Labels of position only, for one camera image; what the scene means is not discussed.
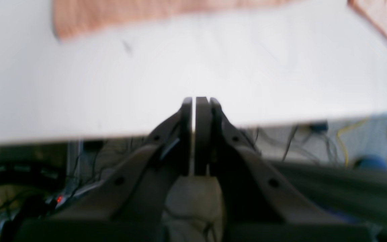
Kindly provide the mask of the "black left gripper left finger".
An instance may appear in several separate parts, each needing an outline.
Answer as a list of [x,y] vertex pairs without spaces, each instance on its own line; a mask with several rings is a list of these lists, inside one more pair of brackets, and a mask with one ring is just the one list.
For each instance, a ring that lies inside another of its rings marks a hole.
[[163,207],[174,182],[188,174],[191,125],[188,97],[103,184],[48,219],[25,222],[15,241],[169,241]]

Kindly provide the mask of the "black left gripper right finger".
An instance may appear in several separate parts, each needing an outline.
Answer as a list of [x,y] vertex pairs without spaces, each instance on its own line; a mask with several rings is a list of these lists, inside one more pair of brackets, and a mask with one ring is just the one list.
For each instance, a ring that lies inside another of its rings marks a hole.
[[303,196],[224,115],[216,98],[196,98],[195,174],[217,178],[226,209],[223,242],[370,242]]

